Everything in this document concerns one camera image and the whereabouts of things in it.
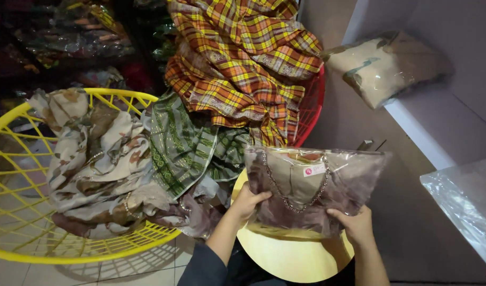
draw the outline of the red laundry basket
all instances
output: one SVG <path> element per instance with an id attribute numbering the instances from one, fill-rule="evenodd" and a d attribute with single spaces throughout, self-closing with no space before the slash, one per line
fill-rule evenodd
<path id="1" fill-rule="evenodd" d="M 319 73 L 305 86 L 305 96 L 299 105 L 299 124 L 294 147 L 301 147 L 314 128 L 324 102 L 324 65 Z"/>

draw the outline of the dark sleeve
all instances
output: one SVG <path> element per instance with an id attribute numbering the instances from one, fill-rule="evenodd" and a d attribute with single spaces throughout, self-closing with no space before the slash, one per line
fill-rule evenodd
<path id="1" fill-rule="evenodd" d="M 226 276 L 227 268 L 220 257 L 207 245 L 197 243 L 177 286 L 222 286 Z"/>

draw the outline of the yellow laundry basket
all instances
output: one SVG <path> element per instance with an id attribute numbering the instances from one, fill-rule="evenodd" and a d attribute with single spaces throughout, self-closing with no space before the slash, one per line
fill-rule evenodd
<path id="1" fill-rule="evenodd" d="M 148 107 L 156 97 L 139 92 L 108 88 L 86 88 L 90 95 L 90 107 L 96 98 L 112 108 L 119 99 L 127 110 L 137 114 L 139 108 Z M 0 258 L 24 263 L 75 264 L 92 263 L 126 257 L 166 243 L 180 234 L 146 222 L 131 234 L 105 240 L 81 238 L 56 227 L 50 216 L 55 212 L 48 202 L 43 188 L 47 183 L 36 183 L 36 175 L 45 177 L 48 166 L 42 166 L 40 156 L 52 156 L 50 146 L 57 141 L 45 137 L 38 129 L 41 119 L 28 114 L 31 106 L 26 102 L 0 118 Z M 38 135 L 14 133 L 8 125 L 17 118 L 28 120 Z M 43 141 L 46 152 L 33 153 L 29 143 L 22 140 Z M 23 169 L 18 162 L 28 159 L 34 167 Z M 26 187 L 11 187 L 20 179 Z"/>

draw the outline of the green patterned fabric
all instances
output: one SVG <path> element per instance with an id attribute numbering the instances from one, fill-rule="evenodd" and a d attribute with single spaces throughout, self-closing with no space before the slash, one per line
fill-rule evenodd
<path id="1" fill-rule="evenodd" d="M 151 154 L 158 184 L 178 198 L 206 173 L 230 181 L 245 168 L 247 128 L 213 125 L 208 114 L 189 114 L 176 92 L 165 93 L 151 112 Z"/>

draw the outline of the plaid fabric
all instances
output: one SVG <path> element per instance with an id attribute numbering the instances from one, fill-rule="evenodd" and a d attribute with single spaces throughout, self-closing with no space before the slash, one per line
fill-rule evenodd
<path id="1" fill-rule="evenodd" d="M 169 11 L 181 36 L 165 78 L 188 110 L 208 111 L 216 125 L 248 125 L 256 145 L 292 142 L 304 88 L 285 82 L 323 64 L 315 36 L 292 19 L 295 1 L 169 0 Z"/>
<path id="2" fill-rule="evenodd" d="M 181 196 L 204 174 L 225 182 L 245 168 L 248 129 L 215 126 L 201 114 L 190 117 L 176 92 L 160 97 L 151 120 L 154 178 L 172 197 Z"/>

